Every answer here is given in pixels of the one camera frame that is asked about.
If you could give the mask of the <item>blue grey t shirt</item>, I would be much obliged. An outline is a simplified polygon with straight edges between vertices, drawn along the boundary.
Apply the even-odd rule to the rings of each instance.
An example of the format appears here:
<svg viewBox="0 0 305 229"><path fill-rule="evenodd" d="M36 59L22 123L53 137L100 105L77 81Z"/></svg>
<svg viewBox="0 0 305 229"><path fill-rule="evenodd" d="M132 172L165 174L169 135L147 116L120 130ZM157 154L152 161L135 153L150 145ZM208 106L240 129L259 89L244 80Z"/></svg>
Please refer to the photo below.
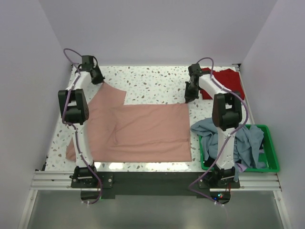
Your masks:
<svg viewBox="0 0 305 229"><path fill-rule="evenodd" d="M216 159L218 150L218 133L211 118L198 121L191 126L191 131L201 137L204 160L208 157ZM247 128L244 126L235 134L234 163L241 163L247 168L264 169L265 162L259 161L260 146L264 139L263 131L255 125ZM235 169L234 181L239 178Z"/></svg>

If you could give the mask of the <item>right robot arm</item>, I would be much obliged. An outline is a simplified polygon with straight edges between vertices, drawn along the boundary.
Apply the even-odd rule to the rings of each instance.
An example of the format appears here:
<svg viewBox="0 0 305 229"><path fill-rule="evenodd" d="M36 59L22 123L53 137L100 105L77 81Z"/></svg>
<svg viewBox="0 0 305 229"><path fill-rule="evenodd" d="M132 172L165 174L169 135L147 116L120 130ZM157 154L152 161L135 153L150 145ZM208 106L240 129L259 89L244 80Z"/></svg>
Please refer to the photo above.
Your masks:
<svg viewBox="0 0 305 229"><path fill-rule="evenodd" d="M234 138L242 121L242 99L219 83L212 71L205 72L199 63L188 67L190 80L186 82L186 103L199 98L199 90L205 90L213 98L212 121L217 129L217 157L201 180L210 186L225 187L235 176Z"/></svg>

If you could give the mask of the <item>green plastic bin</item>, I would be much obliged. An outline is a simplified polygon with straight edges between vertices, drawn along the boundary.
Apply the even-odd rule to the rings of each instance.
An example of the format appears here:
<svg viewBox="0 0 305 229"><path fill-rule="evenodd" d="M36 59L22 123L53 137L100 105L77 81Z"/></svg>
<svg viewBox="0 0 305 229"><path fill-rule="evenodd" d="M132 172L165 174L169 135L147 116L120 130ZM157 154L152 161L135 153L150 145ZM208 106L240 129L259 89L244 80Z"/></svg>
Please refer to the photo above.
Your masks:
<svg viewBox="0 0 305 229"><path fill-rule="evenodd" d="M259 161L266 163L266 168L264 169L254 169L247 168L246 172L262 172L262 173L277 173L280 170L277 155L275 152L275 147L272 142L271 134L269 128L265 125L255 125L260 128L264 133L264 139L260 146L261 154L259 155ZM201 157L201 168L203 170L207 170L208 167L204 166L204 156L203 156L203 148L201 146L201 137L199 137L200 142L200 157Z"/></svg>

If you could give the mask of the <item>pink t shirt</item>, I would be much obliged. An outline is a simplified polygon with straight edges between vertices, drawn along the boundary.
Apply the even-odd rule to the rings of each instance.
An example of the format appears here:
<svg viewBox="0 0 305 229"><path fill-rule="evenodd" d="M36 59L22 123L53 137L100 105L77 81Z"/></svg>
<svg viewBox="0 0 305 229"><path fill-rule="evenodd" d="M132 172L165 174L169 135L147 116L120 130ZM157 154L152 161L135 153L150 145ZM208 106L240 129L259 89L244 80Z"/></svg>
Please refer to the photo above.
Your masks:
<svg viewBox="0 0 305 229"><path fill-rule="evenodd" d="M126 92L103 83L89 102L89 148L96 162L190 162L187 104L125 105Z"/></svg>

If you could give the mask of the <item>black garment in bin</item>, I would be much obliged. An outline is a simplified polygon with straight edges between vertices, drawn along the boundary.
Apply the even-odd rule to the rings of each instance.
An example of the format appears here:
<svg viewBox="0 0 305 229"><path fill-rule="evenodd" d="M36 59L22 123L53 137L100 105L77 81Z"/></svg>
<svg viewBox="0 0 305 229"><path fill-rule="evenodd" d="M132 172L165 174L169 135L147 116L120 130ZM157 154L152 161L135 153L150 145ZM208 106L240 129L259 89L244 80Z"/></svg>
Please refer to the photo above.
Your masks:
<svg viewBox="0 0 305 229"><path fill-rule="evenodd" d="M214 161L215 161L215 159L213 159L212 157L209 156L208 159L204 161L204 166L210 167Z"/></svg>

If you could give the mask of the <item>aluminium frame rail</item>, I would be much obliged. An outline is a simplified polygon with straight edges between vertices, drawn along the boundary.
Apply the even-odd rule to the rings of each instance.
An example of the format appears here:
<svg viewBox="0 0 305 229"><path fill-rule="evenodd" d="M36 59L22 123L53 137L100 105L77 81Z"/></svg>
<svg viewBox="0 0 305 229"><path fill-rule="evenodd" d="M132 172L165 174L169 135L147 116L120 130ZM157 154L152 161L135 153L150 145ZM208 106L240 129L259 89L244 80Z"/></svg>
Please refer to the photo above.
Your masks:
<svg viewBox="0 0 305 229"><path fill-rule="evenodd" d="M18 228L26 229L39 190L81 190L97 191L94 188L72 188L69 178L71 171L35 171L31 181L30 191L26 200ZM275 173L243 173L239 176L241 187L238 191L273 191L280 218L285 229L291 229L292 223L285 207L282 190L277 174Z"/></svg>

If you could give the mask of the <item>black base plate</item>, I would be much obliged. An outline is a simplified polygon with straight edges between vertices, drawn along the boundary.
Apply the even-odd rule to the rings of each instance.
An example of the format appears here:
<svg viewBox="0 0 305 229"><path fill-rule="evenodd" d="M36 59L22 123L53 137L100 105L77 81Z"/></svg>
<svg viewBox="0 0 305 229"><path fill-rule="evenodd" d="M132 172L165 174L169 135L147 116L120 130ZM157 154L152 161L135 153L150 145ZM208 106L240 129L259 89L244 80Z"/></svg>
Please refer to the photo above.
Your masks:
<svg viewBox="0 0 305 229"><path fill-rule="evenodd" d="M195 196L211 197L228 203L232 189L240 183L213 181L200 172L97 172L86 168L70 176L71 188L80 189L83 201L114 199L117 196Z"/></svg>

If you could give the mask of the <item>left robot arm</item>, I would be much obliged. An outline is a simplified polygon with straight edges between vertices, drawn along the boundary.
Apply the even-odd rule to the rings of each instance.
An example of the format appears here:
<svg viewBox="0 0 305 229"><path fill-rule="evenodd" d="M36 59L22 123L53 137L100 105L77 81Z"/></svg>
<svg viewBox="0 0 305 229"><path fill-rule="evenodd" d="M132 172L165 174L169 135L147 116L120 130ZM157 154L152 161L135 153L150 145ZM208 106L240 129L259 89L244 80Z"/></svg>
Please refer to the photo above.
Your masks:
<svg viewBox="0 0 305 229"><path fill-rule="evenodd" d="M58 91L62 123L74 130L73 144L76 168L70 178L72 187L101 188L102 182L94 166L88 134L89 106L84 88L89 84L103 83L104 77L97 59L92 55L83 55L81 64L76 65L75 77L65 90Z"/></svg>

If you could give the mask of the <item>lavender garment in bin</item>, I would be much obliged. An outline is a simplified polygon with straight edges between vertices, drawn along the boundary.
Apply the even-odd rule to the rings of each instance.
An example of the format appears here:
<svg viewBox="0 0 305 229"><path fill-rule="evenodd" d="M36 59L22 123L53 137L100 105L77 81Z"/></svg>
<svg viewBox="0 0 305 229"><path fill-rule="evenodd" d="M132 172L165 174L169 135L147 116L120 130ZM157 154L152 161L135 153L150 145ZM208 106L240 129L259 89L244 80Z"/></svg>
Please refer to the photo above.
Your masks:
<svg viewBox="0 0 305 229"><path fill-rule="evenodd" d="M235 163L235 168L238 171L238 173L242 173L247 169L247 166L245 166L241 163Z"/></svg>

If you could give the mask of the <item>folded red t shirt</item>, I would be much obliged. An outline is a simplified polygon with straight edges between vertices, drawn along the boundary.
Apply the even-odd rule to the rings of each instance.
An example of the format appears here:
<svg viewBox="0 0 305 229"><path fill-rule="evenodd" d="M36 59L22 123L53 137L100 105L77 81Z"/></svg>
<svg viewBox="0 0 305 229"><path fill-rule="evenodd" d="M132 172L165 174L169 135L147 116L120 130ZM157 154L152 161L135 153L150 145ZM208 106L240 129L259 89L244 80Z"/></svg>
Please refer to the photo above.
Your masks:
<svg viewBox="0 0 305 229"><path fill-rule="evenodd" d="M216 85L211 81L211 69L202 68L203 75L199 78L199 87L202 99L212 100L214 93L219 91ZM212 77L219 85L222 85L228 90L234 91L244 100L245 93L243 91L239 73L232 69L213 70Z"/></svg>

